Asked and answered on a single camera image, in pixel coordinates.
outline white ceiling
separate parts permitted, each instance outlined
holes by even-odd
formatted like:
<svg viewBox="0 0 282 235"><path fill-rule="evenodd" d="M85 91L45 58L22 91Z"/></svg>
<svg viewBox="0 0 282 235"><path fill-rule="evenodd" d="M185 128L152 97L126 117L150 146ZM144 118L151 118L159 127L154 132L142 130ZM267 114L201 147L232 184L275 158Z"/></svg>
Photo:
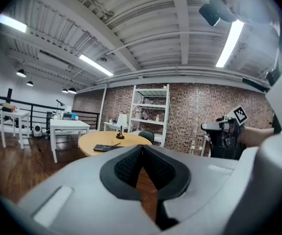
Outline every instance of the white ceiling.
<svg viewBox="0 0 282 235"><path fill-rule="evenodd" d="M3 49L18 67L83 89L112 80L164 74L164 67L185 75L216 75L234 79L243 75L260 80L273 68L278 37L270 26L245 25L225 68L215 64L230 25L211 27L199 14L208 0L14 0L4 14L26 24L21 33L2 27ZM68 63L56 65L40 58L43 50ZM107 77L78 57L84 54L109 70Z"/></svg>

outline round wooden table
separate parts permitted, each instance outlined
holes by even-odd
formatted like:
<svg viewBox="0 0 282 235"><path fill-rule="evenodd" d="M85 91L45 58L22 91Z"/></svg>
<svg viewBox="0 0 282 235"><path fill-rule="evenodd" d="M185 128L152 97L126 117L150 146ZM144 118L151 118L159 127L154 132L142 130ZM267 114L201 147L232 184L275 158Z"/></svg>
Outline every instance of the round wooden table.
<svg viewBox="0 0 282 235"><path fill-rule="evenodd" d="M94 156L104 152L93 151L97 144L114 145L120 142L118 146L132 146L136 144L152 144L149 140L135 134L123 132L124 139L117 139L116 131L98 131L83 135L78 142L80 150L88 155Z"/></svg>

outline wooden floor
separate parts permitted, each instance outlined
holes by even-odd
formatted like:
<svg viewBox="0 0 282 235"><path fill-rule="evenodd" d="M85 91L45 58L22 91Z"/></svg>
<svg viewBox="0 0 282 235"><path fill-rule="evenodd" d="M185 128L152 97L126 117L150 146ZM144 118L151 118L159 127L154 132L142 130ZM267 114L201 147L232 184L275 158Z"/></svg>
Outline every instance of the wooden floor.
<svg viewBox="0 0 282 235"><path fill-rule="evenodd" d="M24 149L20 149L18 135L5 133L6 148L0 135L0 195L18 202L30 189L65 165L84 158L77 147L77 135L57 138L57 161L55 164L50 141L45 138L23 139ZM156 215L157 191L145 170L139 174L137 189L142 193L142 206L154 220Z"/></svg>

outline person's arm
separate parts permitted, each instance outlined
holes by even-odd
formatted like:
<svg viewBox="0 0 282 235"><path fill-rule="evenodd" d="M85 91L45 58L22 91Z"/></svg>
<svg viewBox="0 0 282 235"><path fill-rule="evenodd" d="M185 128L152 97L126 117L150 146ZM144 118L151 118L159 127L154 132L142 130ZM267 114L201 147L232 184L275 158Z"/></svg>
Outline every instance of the person's arm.
<svg viewBox="0 0 282 235"><path fill-rule="evenodd" d="M266 138L273 134L274 128L257 129L245 126L238 136L238 142L248 147L260 146Z"/></svg>

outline white wall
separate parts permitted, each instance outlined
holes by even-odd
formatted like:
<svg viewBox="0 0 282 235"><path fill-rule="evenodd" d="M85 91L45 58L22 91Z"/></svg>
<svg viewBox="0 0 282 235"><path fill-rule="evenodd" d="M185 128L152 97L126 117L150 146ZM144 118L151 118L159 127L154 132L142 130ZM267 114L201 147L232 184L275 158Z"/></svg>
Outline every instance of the white wall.
<svg viewBox="0 0 282 235"><path fill-rule="evenodd" d="M31 79L33 87L27 86L27 81ZM12 99L52 107L57 106L56 99L58 99L64 104L72 106L74 95L62 93L62 86L62 84L37 76L28 75L26 78L17 76L14 65L0 47L0 96L7 96L8 88L11 88L13 89ZM16 103L12 104L17 107L21 106Z"/></svg>

